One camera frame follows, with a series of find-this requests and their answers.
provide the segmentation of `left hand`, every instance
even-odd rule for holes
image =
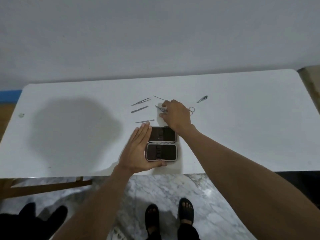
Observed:
[[[147,161],[144,150],[149,141],[152,127],[149,122],[135,128],[119,160],[118,166],[129,170],[132,174],[166,166],[164,161]]]

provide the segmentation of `white table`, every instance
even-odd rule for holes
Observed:
[[[273,171],[320,170],[320,116],[298,73],[275,70],[27,85],[0,144],[0,178],[110,175],[135,122],[165,125],[153,95],[193,106],[199,131]],[[178,161],[141,174],[204,173],[178,144]]]

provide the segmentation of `blue wall strip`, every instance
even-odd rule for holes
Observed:
[[[0,103],[16,103],[22,90],[0,91]]]

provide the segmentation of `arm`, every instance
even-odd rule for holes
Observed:
[[[151,130],[149,123],[134,130],[111,176],[58,230],[53,240],[107,238],[130,177],[134,173],[166,165],[162,161],[148,162],[144,156]]]
[[[320,211],[276,173],[200,133],[188,109],[173,100],[160,116],[190,146],[210,180],[259,240],[316,239]]]

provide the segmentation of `hand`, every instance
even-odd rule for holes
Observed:
[[[119,160],[118,166],[129,170],[130,173],[138,173],[152,168],[166,166],[164,161],[147,161],[144,150],[149,141],[152,127],[149,122],[135,128]]]
[[[190,111],[177,100],[164,101],[162,107],[167,107],[167,113],[161,113],[159,116],[173,129],[180,134],[192,126],[190,120]]]

